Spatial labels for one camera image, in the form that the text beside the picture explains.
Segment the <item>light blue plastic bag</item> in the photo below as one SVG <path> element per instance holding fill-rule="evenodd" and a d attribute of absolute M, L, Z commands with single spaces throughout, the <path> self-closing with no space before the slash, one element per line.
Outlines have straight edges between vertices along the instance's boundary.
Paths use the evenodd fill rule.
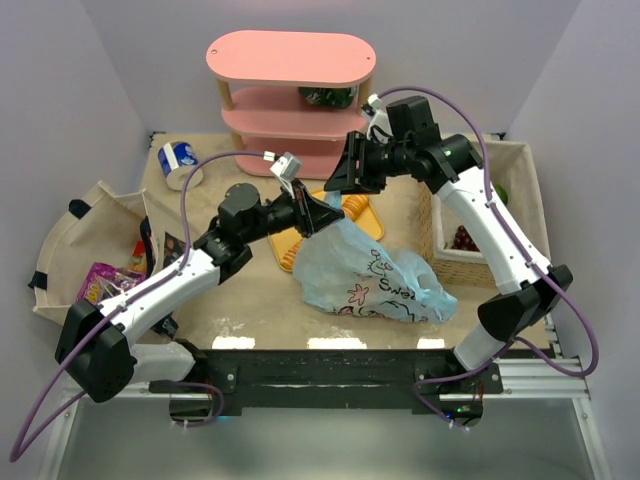
<path fill-rule="evenodd" d="M 420 255 L 384 249 L 348 217 L 302 242 L 293 277 L 304 302 L 329 314 L 444 324 L 457 310 Z"/>

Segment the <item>beige canvas tote bag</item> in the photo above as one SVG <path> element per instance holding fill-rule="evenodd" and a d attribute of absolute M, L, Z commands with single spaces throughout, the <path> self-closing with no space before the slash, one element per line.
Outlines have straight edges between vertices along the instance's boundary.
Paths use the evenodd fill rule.
<path fill-rule="evenodd" d="M 144 222 L 149 224 L 157 273 L 163 268 L 165 239 L 185 239 L 177 212 L 145 190 L 118 195 L 102 181 L 70 201 L 39 253 L 29 283 L 35 294 L 33 312 L 63 324 L 92 265 L 125 266 L 142 240 Z"/>

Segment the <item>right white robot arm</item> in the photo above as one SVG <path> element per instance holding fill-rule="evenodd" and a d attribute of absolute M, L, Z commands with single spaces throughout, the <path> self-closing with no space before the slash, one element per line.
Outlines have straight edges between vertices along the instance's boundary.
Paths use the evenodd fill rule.
<path fill-rule="evenodd" d="M 553 265 L 526 238 L 486 181 L 487 163 L 472 143 L 460 134 L 441 136 L 426 98 L 383 104 L 372 94 L 362 110 L 368 127 L 348 134 L 324 189 L 378 194 L 388 178 L 409 175 L 457 215 L 499 291 L 479 306 L 478 326 L 453 350 L 465 370 L 476 370 L 549 314 L 572 274 L 564 265 Z"/>

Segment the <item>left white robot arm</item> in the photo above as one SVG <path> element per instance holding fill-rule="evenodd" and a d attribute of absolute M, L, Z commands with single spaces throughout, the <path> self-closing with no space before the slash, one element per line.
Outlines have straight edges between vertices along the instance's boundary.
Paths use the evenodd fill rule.
<path fill-rule="evenodd" d="M 142 335 L 192 297 L 235 275 L 252 257 L 250 243 L 289 228 L 308 238 L 343 217 L 341 209 L 314 198 L 298 180 L 267 202 L 253 185 L 236 184 L 208 231 L 178 260 L 99 305 L 74 303 L 55 359 L 96 403 L 130 384 L 182 381 L 196 366 L 199 351 L 178 340 L 140 345 Z"/>

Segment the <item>purple snack packet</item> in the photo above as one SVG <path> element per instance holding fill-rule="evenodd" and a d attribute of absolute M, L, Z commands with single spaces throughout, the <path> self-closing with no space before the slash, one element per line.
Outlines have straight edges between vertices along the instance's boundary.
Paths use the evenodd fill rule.
<path fill-rule="evenodd" d="M 87 300 L 92 305 L 97 305 L 137 286 L 144 279 L 143 273 L 94 262 L 81 285 L 76 301 Z"/>

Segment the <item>red snack packet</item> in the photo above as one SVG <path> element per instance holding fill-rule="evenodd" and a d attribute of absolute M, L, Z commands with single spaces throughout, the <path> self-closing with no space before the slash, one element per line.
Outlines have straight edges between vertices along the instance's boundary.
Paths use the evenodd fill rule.
<path fill-rule="evenodd" d="M 148 260 L 145 244 L 142 240 L 136 243 L 136 246 L 127 263 L 126 269 L 138 275 L 147 276 Z"/>

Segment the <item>red-brown chip bag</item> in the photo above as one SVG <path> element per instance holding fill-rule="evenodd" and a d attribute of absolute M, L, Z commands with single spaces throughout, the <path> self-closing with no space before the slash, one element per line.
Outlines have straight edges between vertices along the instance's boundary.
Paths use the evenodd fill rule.
<path fill-rule="evenodd" d="M 163 267 L 166 268 L 177 261 L 183 255 L 184 249 L 184 241 L 166 232 L 163 247 Z"/>

